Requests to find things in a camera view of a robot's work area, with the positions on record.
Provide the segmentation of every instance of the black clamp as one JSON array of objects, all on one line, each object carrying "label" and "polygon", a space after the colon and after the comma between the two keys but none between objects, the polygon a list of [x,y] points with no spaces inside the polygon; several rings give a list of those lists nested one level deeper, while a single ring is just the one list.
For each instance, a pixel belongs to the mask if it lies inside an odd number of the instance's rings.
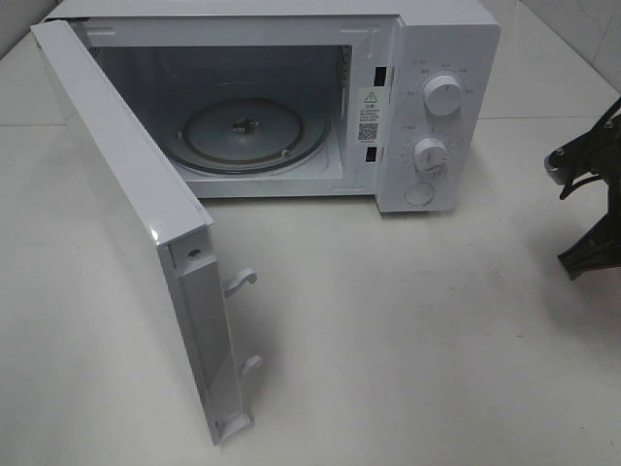
[{"label": "black clamp", "polygon": [[575,280],[584,272],[621,266],[621,98],[593,129],[545,158],[548,175],[563,186],[561,199],[588,183],[608,185],[608,212],[580,241],[559,255]]}]

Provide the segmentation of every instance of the white surface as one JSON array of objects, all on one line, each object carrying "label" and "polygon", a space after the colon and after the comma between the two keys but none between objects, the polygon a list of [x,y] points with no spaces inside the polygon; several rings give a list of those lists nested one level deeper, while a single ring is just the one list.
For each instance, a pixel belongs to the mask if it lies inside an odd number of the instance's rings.
[{"label": "white surface", "polygon": [[618,0],[523,0],[589,63],[593,63]]},{"label": "white surface", "polygon": [[[523,8],[498,10],[512,29],[496,90],[519,86],[487,108],[533,117],[549,97],[568,118],[481,121],[453,213],[207,204],[222,275],[259,273],[228,303],[240,359],[266,356],[257,424],[221,449],[100,231],[66,130],[0,128],[0,463],[618,463],[621,272],[570,283],[555,258],[600,217],[603,186],[561,202],[542,166],[613,95]],[[0,88],[27,88],[0,72]]]},{"label": "white surface", "polygon": [[481,118],[595,117],[618,97],[521,2],[485,0],[503,27]]},{"label": "white surface", "polygon": [[584,59],[621,89],[621,0],[524,0]]},{"label": "white surface", "polygon": [[621,90],[621,0],[605,32],[595,67],[617,89]]},{"label": "white surface", "polygon": [[65,124],[32,34],[0,60],[0,126]]}]

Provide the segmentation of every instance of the qr code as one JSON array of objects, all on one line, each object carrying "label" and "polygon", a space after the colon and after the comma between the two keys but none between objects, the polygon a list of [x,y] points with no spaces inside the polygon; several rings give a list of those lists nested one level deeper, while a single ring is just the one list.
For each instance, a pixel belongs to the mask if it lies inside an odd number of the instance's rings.
[{"label": "qr code", "polygon": [[374,141],[377,139],[379,123],[360,123],[358,141]]}]

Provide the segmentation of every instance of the control knob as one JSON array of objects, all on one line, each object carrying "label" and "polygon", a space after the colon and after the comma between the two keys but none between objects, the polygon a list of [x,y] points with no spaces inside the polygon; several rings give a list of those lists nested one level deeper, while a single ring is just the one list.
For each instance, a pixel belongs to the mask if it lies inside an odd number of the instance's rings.
[{"label": "control knob", "polygon": [[448,163],[446,145],[439,139],[426,138],[414,146],[414,167],[419,172],[434,172]]},{"label": "control knob", "polygon": [[451,115],[462,106],[463,92],[461,83],[454,76],[436,76],[424,88],[427,110],[437,117]]}]

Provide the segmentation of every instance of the turntable plate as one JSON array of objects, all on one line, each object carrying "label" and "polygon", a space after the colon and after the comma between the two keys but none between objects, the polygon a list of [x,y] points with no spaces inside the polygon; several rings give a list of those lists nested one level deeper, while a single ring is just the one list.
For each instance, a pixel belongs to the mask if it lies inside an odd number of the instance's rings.
[{"label": "turntable plate", "polygon": [[161,143],[168,156],[201,172],[276,170],[313,153],[328,132],[328,114],[309,90],[287,93],[264,83],[231,83],[199,102],[204,105],[198,110],[178,105],[169,112]]}]

